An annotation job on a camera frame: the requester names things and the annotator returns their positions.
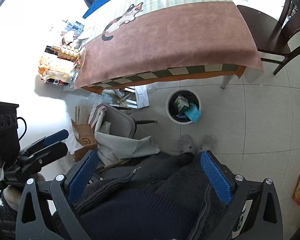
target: black frame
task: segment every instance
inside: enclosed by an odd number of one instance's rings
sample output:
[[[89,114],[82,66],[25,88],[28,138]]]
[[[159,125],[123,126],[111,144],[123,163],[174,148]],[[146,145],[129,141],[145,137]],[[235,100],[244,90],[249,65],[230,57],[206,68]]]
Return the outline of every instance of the black frame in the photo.
[[[236,179],[227,166],[220,164],[214,155],[207,151],[220,171],[228,180],[233,198],[224,210],[219,222],[206,236],[206,240],[227,240],[240,218],[246,200],[253,200],[247,219],[242,227],[238,240],[274,240],[282,239],[282,218],[278,196],[271,180],[263,182],[242,181]],[[80,162],[75,170],[80,169]],[[63,239],[56,233],[51,220],[47,200],[53,200],[58,215],[67,231],[69,239],[95,239],[85,224],[66,200],[65,182],[71,181],[75,172],[57,176],[52,181],[36,182],[30,180],[22,193],[16,224],[16,239]]]

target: zipper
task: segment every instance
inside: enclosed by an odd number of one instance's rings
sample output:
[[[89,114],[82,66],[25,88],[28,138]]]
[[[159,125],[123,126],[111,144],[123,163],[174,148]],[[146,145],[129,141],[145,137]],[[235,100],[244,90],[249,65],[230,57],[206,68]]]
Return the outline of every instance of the zipper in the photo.
[[[206,192],[204,193],[204,199],[203,199],[203,200],[204,200],[205,206],[204,206],[203,210],[200,212],[199,219],[197,220],[197,223],[196,223],[196,225],[195,225],[194,231],[193,231],[191,237],[189,238],[189,240],[192,240],[192,239],[194,238],[194,235],[195,235],[195,234],[197,233],[197,231],[198,231],[199,224],[200,224],[200,222],[201,222],[201,220],[202,220],[202,217],[204,216],[204,214],[205,214],[205,212],[206,212],[206,210],[207,210],[207,205],[208,205],[208,203],[207,203],[207,193],[208,193],[208,190],[209,190],[209,188],[210,188],[210,184],[211,184],[211,183],[208,184],[208,186],[207,186],[207,188],[206,188]]]
[[[76,211],[81,215],[92,205],[93,206],[97,205],[100,202],[100,200],[102,200],[102,196],[105,195],[108,191],[110,191],[113,188],[115,191],[115,186],[117,186],[118,184],[130,182],[134,177],[134,175],[137,173],[137,170],[139,169],[141,169],[141,167],[135,168],[128,176],[124,178],[116,179],[105,184],[103,187],[98,189],[94,194],[90,195],[86,200],[80,203],[76,207]]]

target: table leg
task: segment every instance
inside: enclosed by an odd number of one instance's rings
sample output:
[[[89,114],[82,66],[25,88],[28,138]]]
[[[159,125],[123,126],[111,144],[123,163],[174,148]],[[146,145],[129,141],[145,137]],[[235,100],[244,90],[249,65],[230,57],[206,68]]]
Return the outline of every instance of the table leg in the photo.
[[[229,84],[234,75],[228,75],[222,77],[221,88],[226,88],[226,85]]]

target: table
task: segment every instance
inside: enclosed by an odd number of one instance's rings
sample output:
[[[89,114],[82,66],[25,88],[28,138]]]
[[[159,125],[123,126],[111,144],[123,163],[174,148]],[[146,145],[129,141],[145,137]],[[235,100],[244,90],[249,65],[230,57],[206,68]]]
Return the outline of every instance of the table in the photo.
[[[243,72],[253,81],[263,73],[232,0],[111,0],[87,20],[93,28],[75,88],[101,93]]]

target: floor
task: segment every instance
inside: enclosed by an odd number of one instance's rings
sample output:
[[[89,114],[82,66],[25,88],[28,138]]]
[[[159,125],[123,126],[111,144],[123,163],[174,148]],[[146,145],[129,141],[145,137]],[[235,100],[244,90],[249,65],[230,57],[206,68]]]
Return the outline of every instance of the floor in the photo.
[[[277,19],[283,5],[282,0],[233,1]],[[83,0],[57,6],[47,6],[47,0],[5,0],[0,7],[0,101],[20,104],[18,116],[28,124],[21,147],[67,129],[74,107],[89,100],[86,91],[63,92],[62,87],[43,84],[37,77],[38,57],[46,45],[51,45],[50,27],[56,21],[80,19],[86,10]],[[19,49],[6,48],[7,33]],[[299,44],[298,35],[289,43],[292,49]],[[153,84],[148,91],[150,106],[138,110],[134,117],[156,119],[158,123],[139,127],[136,136],[152,135],[162,150],[178,154],[180,135],[190,134],[199,144],[204,134],[214,134],[218,139],[214,154],[233,173],[250,180],[273,179],[284,239],[289,239],[300,225],[300,207],[291,199],[300,174],[300,56],[276,76],[272,75],[276,65],[264,63],[264,67],[265,74],[255,84],[233,79],[224,90],[220,88],[221,78]],[[203,108],[197,124],[180,126],[166,115],[167,97],[180,87],[200,96]],[[20,123],[19,136],[23,128]],[[42,169],[46,180],[59,173],[64,170],[58,162]]]
[[[298,35],[290,40],[291,49],[300,44]],[[181,135],[191,135],[197,146],[204,134],[215,135],[214,155],[233,173],[248,180],[273,180],[284,239],[289,239],[300,225],[300,207],[291,198],[300,174],[300,55],[276,76],[276,64],[263,62],[263,66],[265,74],[254,84],[233,78],[225,89],[220,77],[152,84],[150,106],[138,109],[133,117],[158,123],[138,126],[136,138],[152,135],[160,149],[178,154]],[[167,117],[166,100],[180,87],[200,97],[202,116],[197,123],[179,125]]]

